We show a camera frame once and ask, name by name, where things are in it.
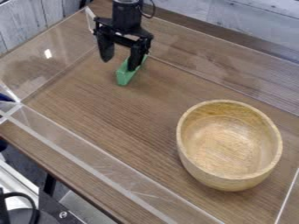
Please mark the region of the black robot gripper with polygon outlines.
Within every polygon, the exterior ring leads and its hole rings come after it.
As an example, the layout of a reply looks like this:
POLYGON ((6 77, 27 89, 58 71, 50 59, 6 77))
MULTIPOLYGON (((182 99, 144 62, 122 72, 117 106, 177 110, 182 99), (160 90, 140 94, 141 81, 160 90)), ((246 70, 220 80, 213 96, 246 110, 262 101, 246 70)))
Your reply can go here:
POLYGON ((126 60, 126 70, 134 71, 141 65, 144 56, 149 52, 150 42, 154 38, 153 34, 140 25, 129 27, 128 29, 116 28, 112 25, 112 19, 106 17, 94 17, 93 23, 93 35, 97 40, 101 60, 108 62, 113 58, 114 44, 125 46, 130 49, 126 60))

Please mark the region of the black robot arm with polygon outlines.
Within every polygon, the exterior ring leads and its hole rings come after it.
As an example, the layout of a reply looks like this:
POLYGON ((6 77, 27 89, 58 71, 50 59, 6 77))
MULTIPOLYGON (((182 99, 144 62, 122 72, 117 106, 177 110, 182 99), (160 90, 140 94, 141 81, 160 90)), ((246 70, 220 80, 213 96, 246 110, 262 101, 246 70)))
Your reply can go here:
POLYGON ((149 52, 153 34, 141 27, 144 0, 112 0, 112 18, 94 17, 93 35, 104 62, 114 56, 114 44, 130 49, 126 70, 134 71, 149 52))

